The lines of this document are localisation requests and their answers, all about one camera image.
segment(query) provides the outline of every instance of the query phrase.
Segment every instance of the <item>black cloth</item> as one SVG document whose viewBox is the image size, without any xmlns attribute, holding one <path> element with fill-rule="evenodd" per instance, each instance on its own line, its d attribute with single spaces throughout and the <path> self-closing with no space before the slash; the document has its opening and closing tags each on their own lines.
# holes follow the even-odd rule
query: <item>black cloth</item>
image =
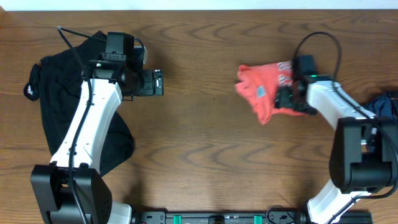
<svg viewBox="0 0 398 224">
<path fill-rule="evenodd" d="M 94 37 L 106 39 L 98 31 Z M 86 40 L 75 47 L 84 63 L 97 59 L 105 51 L 105 43 Z M 82 70 L 71 50 L 41 60 L 30 72 L 25 96 L 35 101 L 40 97 L 42 122 L 45 137 L 54 155 L 65 138 L 78 106 L 81 93 Z M 134 151 L 134 140 L 122 117 L 116 112 L 109 125 L 101 153 L 100 175 L 104 176 L 113 168 L 130 158 Z"/>
</svg>

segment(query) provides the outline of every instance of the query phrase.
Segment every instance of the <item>white background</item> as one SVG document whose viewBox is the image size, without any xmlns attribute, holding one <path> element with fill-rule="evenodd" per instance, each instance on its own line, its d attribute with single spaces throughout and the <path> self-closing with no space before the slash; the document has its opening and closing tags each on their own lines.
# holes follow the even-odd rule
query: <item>white background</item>
<svg viewBox="0 0 398 224">
<path fill-rule="evenodd" d="M 398 0 L 0 0 L 6 11 L 398 9 Z"/>
</svg>

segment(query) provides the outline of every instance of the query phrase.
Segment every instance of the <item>camera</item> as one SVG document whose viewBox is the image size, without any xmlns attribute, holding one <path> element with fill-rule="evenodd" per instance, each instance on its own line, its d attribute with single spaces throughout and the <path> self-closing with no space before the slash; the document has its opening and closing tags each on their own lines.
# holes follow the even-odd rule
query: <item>camera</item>
<svg viewBox="0 0 398 224">
<path fill-rule="evenodd" d="M 134 47 L 137 40 L 141 45 Z M 163 72 L 144 70 L 146 48 L 139 39 L 123 32 L 108 32 L 106 49 L 99 60 L 87 64 L 91 78 L 118 83 L 123 97 L 163 95 Z"/>
</svg>

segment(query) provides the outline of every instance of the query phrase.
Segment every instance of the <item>red cloth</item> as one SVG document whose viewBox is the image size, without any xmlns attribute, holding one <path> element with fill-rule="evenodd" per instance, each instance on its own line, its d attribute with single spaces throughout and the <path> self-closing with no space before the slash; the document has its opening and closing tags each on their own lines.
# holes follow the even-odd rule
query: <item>red cloth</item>
<svg viewBox="0 0 398 224">
<path fill-rule="evenodd" d="M 239 66 L 240 82 L 235 85 L 235 89 L 253 107 L 253 112 L 257 114 L 262 125 L 276 113 L 304 115 L 290 108 L 275 108 L 278 87 L 293 84 L 291 65 L 291 61 L 287 61 L 261 66 Z"/>
</svg>

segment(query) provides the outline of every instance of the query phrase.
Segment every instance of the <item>wooden tabletop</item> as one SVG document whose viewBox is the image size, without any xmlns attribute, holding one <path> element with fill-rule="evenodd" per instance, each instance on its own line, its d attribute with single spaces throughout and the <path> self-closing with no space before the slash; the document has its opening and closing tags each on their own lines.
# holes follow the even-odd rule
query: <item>wooden tabletop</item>
<svg viewBox="0 0 398 224">
<path fill-rule="evenodd" d="M 342 44 L 338 80 L 355 100 L 398 86 L 398 11 L 7 12 L 0 29 L 0 223 L 42 223 L 30 173 L 51 155 L 40 103 L 22 89 L 34 63 L 67 49 L 58 25 L 139 37 L 149 51 L 146 67 L 164 71 L 164 96 L 119 107 L 136 151 L 104 177 L 115 200 L 141 208 L 301 207 L 326 184 L 333 130 L 320 115 L 278 114 L 261 126 L 234 89 L 242 63 L 289 60 L 304 36 L 325 30 Z M 332 72 L 330 40 L 316 37 L 302 52 Z M 397 223 L 398 194 L 355 208 L 370 210 L 375 223 Z"/>
</svg>

